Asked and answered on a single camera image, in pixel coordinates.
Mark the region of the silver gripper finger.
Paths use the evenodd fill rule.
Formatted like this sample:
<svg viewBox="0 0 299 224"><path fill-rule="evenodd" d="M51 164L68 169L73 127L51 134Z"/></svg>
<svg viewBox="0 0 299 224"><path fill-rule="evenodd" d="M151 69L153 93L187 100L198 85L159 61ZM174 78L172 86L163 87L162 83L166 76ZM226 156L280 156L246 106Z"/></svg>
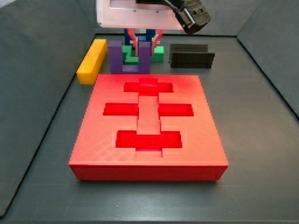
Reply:
<svg viewBox="0 0 299 224"><path fill-rule="evenodd" d="M164 31L162 29L153 30L152 49L155 49L160 45L163 35L164 35Z"/></svg>
<svg viewBox="0 0 299 224"><path fill-rule="evenodd" d="M137 54L139 54L139 39L136 36L136 29L128 28L127 33L131 38L129 43L131 43L132 47L135 48L135 56L137 56Z"/></svg>

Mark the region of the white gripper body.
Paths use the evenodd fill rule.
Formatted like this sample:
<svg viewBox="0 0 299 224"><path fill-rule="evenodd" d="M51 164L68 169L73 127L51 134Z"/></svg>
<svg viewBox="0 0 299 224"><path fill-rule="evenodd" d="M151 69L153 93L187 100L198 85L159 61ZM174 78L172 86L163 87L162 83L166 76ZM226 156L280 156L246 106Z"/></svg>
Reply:
<svg viewBox="0 0 299 224"><path fill-rule="evenodd" d="M171 8L136 0L96 0L97 23L103 28L180 30Z"/></svg>

